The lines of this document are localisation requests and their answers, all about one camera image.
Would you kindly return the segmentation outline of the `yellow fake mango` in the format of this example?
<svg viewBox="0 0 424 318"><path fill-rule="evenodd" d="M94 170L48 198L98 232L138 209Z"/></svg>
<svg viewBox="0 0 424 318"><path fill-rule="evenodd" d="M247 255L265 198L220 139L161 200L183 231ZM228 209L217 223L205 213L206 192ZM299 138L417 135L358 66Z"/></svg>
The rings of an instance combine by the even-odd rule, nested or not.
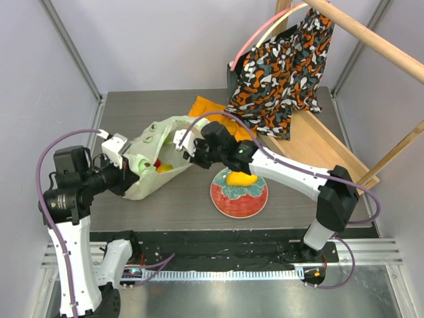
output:
<svg viewBox="0 0 424 318"><path fill-rule="evenodd" d="M226 177L228 186L248 187L255 184L258 176L245 174L243 172L230 172Z"/></svg>

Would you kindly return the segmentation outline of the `green avocado plastic bag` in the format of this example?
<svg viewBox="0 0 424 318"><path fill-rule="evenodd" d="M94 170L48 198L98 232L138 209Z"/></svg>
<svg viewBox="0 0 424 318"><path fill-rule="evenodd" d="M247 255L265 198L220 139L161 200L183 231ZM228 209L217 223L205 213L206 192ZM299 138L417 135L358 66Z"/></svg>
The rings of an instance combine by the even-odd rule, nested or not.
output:
<svg viewBox="0 0 424 318"><path fill-rule="evenodd" d="M125 156L139 181L127 190L125 199L142 200L192 166L175 150L173 138L176 131L187 129L194 120L184 115L155 121L131 141ZM157 159L162 163L159 167L154 166Z"/></svg>

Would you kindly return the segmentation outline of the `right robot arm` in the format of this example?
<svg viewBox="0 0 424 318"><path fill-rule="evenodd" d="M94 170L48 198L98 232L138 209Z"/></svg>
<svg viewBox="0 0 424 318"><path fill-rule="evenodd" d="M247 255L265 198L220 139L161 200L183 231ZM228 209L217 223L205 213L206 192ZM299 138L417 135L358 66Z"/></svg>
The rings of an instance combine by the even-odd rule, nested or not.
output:
<svg viewBox="0 0 424 318"><path fill-rule="evenodd" d="M345 230L359 200L345 168L316 168L280 156L256 141L237 141L218 122L206 124L200 137L189 132L182 146L184 157L202 168L222 163L233 172L274 180L316 202L315 218L299 245L300 256L308 262L318 259L325 243Z"/></svg>

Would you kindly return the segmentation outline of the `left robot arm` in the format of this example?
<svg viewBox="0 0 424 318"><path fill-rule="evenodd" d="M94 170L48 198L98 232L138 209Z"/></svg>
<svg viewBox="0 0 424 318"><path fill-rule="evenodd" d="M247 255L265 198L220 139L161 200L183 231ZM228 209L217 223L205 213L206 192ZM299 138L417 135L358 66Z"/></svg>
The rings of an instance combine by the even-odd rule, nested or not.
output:
<svg viewBox="0 0 424 318"><path fill-rule="evenodd" d="M100 268L93 268L90 207L97 194L121 192L119 182L124 174L105 159L101 163L101 168L93 166L91 153L84 146L55 151L50 187L38 204L58 262L59 317L118 317L118 285L125 265L140 259L141 247L134 231L123 231L107 242Z"/></svg>

